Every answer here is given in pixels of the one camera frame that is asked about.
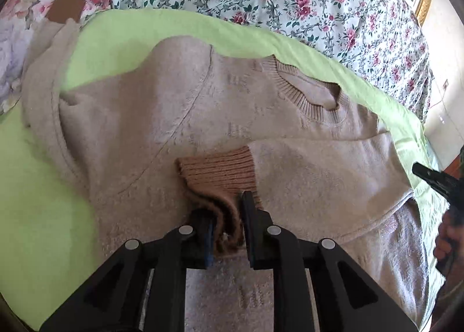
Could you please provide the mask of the person's right hand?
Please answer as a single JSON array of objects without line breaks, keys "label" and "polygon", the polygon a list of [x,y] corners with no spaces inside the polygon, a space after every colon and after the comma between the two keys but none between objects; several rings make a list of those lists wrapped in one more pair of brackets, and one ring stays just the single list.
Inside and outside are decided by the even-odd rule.
[{"label": "person's right hand", "polygon": [[442,216],[435,243],[433,255],[439,262],[454,257],[446,279],[463,280],[463,225],[454,222],[450,209]]}]

